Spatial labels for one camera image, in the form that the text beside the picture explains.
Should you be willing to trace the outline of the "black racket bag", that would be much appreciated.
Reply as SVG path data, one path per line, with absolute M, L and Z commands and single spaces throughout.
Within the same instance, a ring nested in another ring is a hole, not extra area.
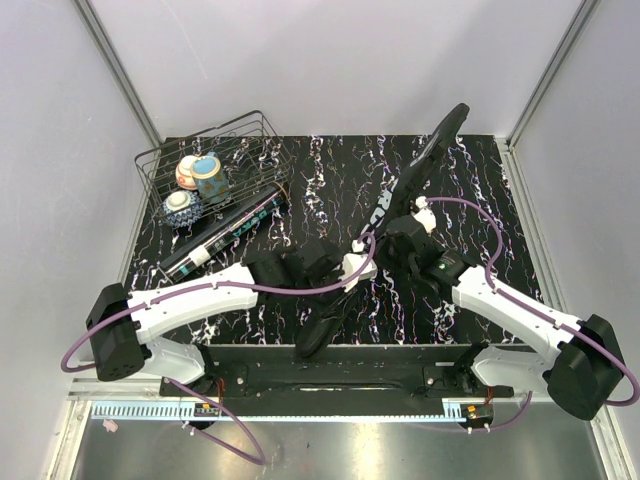
M 421 194 L 435 168 L 447 156 L 447 151 L 455 142 L 456 135 L 469 111 L 469 106 L 464 103 L 456 105 L 438 124 L 423 151 L 380 194 L 375 209 L 371 211 L 361 231 L 362 234 L 371 234 L 375 237 L 376 246 L 370 248 L 369 252 L 374 255 L 372 260 L 376 266 L 378 241 L 386 226 L 391 220 L 412 215 L 416 198 Z M 435 259 L 440 256 L 440 248 L 435 244 Z M 424 280 L 420 271 L 407 275 L 420 282 Z M 358 306 L 359 301 L 360 288 L 356 286 L 353 290 L 336 296 L 331 303 L 314 312 L 300 330 L 296 340 L 297 355 L 303 359 L 310 359 L 329 345 L 349 313 Z

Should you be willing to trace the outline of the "black shuttlecock tube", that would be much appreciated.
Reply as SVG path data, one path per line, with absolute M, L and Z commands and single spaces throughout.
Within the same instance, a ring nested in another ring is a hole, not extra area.
M 234 206 L 228 213 L 224 213 L 221 220 L 192 237 L 161 261 L 160 270 L 172 282 L 181 281 L 287 201 L 286 186 L 276 184 L 265 187 L 250 199 Z

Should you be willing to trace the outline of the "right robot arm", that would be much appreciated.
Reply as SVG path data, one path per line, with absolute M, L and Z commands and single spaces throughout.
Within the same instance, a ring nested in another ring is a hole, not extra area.
M 529 348 L 473 345 L 456 361 L 457 390 L 470 397 L 495 386 L 545 393 L 573 417 L 593 419 L 624 376 L 612 325 L 598 315 L 581 320 L 498 280 L 488 281 L 483 267 L 431 238 L 434 226 L 413 215 L 379 221 L 377 264 L 405 275 L 433 301 L 454 304 L 506 329 Z

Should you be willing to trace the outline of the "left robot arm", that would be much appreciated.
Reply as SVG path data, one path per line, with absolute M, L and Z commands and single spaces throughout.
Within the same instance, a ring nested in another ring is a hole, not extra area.
M 127 293 L 119 283 L 100 292 L 87 318 L 93 368 L 102 382 L 142 372 L 171 377 L 196 396 L 215 386 L 216 372 L 195 346 L 166 333 L 206 317 L 250 310 L 262 294 L 323 297 L 342 295 L 356 284 L 358 255 L 324 241 L 301 249 L 258 253 L 217 273 Z

